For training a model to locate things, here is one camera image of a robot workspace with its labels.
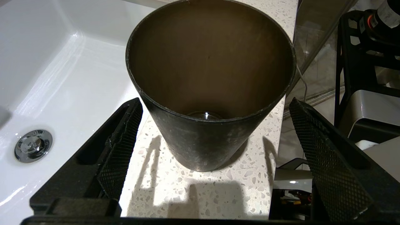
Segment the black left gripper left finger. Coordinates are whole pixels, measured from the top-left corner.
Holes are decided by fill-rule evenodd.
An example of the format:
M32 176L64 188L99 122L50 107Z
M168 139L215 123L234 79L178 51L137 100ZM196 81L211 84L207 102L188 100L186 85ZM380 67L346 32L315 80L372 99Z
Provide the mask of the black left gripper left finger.
M142 115L139 98L122 104L30 198L34 216L120 216Z

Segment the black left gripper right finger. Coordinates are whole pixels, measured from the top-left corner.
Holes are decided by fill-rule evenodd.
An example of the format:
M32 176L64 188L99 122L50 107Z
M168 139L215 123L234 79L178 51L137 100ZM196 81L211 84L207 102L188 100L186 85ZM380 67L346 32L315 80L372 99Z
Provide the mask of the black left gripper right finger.
M289 111L330 221L399 221L399 182L307 103Z

